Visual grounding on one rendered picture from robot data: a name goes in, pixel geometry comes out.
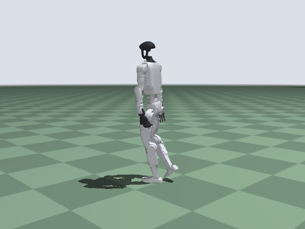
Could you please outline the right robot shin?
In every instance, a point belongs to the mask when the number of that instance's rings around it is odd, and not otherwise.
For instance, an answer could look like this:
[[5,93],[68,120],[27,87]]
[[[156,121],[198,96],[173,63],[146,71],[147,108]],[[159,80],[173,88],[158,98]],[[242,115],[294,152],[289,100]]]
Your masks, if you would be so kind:
[[[161,137],[160,137],[160,139],[161,139]],[[167,154],[168,152],[167,152],[166,147],[165,147],[164,143],[162,142],[162,140],[161,140],[160,144],[157,145],[156,152],[157,152],[158,156],[162,159],[162,161],[165,163],[167,168],[170,169],[172,164],[169,160],[169,157]]]

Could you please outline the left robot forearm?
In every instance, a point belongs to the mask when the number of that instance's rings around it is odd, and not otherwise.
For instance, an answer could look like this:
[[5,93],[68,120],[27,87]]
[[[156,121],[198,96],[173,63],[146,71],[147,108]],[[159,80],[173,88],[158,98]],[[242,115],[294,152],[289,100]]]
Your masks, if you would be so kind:
[[135,98],[136,98],[136,108],[137,108],[137,113],[138,114],[142,114],[142,108],[143,108],[143,95],[142,95],[142,92],[141,92],[141,89],[140,87],[135,87],[134,89],[134,92],[135,92]]

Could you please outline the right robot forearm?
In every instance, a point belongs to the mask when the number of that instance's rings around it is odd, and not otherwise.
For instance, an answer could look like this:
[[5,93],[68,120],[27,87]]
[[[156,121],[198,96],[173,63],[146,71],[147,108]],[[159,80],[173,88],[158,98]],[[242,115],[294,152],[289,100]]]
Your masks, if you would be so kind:
[[[161,90],[160,90],[160,93],[158,93],[158,94],[156,94],[156,97],[157,97],[157,99],[158,99],[158,101],[160,101],[161,102],[161,105],[162,105],[162,93],[163,93],[163,90],[162,90],[162,88],[161,88]],[[163,106],[163,105],[162,105]]]

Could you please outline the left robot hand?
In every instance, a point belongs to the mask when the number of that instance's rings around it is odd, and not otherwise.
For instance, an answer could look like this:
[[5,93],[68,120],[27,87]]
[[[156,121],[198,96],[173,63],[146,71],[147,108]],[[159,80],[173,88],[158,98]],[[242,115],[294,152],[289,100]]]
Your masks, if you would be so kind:
[[151,127],[153,124],[151,124],[149,121],[148,121],[148,118],[144,115],[145,114],[145,111],[144,109],[142,108],[142,114],[138,114],[140,116],[140,124],[143,125],[145,128],[149,128]]

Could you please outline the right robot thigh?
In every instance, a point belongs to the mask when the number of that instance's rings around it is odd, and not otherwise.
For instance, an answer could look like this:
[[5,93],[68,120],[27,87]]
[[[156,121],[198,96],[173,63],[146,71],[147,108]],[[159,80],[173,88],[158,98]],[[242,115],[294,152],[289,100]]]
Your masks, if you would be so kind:
[[156,145],[160,144],[161,142],[161,139],[160,137],[157,135],[157,131],[158,131],[158,128],[159,128],[159,123],[160,123],[160,117],[159,115],[162,115],[163,112],[164,112],[164,107],[161,106],[162,110],[161,112],[155,116],[155,119],[153,122],[150,122],[152,125],[152,129],[151,129],[151,142],[153,143],[156,143]]

